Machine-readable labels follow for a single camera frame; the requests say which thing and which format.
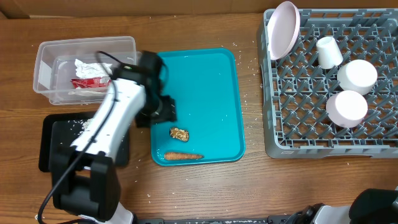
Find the red snack wrapper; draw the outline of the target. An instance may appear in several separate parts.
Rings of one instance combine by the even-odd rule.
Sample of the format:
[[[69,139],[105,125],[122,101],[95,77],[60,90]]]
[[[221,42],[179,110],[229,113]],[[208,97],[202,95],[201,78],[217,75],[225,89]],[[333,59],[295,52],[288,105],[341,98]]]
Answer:
[[[74,78],[71,83],[75,88],[102,88],[107,87],[111,80],[106,77]]]

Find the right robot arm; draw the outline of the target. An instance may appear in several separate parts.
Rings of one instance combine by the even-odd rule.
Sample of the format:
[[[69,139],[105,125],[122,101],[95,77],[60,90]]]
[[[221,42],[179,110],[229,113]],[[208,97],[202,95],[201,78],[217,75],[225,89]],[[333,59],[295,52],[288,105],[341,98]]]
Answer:
[[[397,223],[397,189],[366,189],[351,205],[310,205],[291,215],[287,223],[391,224]]]

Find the brown food scrap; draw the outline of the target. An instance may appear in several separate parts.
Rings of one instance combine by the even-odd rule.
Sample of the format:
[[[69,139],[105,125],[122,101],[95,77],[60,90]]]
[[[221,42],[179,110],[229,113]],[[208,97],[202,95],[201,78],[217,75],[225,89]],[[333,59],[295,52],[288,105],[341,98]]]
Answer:
[[[170,137],[177,139],[179,141],[187,142],[189,141],[189,132],[184,129],[179,129],[177,127],[172,127],[169,131]]]

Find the small white plate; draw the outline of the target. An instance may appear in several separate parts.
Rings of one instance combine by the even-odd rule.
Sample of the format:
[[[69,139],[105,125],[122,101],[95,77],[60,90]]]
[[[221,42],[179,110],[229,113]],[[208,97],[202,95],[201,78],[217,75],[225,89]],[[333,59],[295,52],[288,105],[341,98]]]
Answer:
[[[345,90],[331,96],[326,102],[329,119],[342,128],[359,125],[368,112],[368,103],[364,96]]]

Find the white bowl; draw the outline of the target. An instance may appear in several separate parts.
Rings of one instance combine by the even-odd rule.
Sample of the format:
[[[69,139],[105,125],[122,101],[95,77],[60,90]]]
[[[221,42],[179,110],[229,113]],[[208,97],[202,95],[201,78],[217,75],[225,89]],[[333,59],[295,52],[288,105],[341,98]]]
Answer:
[[[343,90],[351,90],[365,95],[373,89],[378,74],[373,64],[357,59],[342,66],[336,77]]]

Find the white printed paper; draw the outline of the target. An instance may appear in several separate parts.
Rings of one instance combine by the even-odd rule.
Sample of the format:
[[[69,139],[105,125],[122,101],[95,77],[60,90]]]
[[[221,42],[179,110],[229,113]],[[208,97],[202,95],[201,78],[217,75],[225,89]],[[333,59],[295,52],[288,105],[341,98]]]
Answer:
[[[78,78],[98,78],[111,74],[111,63],[85,63],[81,60],[75,60],[76,76]]]

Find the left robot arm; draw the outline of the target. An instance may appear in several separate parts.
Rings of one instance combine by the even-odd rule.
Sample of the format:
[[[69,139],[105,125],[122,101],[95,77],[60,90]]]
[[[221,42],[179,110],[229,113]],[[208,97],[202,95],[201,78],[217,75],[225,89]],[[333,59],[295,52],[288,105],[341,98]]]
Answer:
[[[120,202],[115,160],[132,122],[149,127],[176,121],[174,99],[161,94],[164,67],[157,53],[145,51],[138,65],[120,62],[105,72],[110,78],[108,91],[89,126],[50,156],[52,189],[39,208],[39,223],[49,201],[75,215],[75,223],[136,222]]]

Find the carrot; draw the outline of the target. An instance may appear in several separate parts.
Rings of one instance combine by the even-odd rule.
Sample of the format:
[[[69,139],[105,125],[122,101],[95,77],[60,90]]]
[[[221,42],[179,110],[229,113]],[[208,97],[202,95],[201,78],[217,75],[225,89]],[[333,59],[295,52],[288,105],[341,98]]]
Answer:
[[[164,154],[164,159],[168,161],[197,160],[203,158],[204,156],[201,154],[189,154],[182,152],[166,152]]]

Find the white cup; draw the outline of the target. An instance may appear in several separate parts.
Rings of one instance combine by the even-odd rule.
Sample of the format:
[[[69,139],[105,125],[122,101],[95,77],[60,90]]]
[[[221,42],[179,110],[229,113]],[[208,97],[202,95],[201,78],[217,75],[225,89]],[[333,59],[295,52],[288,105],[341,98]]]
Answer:
[[[318,64],[322,69],[331,69],[339,66],[343,61],[343,56],[333,36],[326,36],[319,39],[316,43],[318,52]]]

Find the large white plate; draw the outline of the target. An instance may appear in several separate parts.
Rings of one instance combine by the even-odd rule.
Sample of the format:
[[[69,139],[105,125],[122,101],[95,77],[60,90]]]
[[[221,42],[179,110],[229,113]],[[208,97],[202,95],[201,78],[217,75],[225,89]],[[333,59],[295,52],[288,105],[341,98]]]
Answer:
[[[284,1],[272,13],[267,25],[271,60],[285,57],[293,48],[300,29],[300,14],[290,1]]]

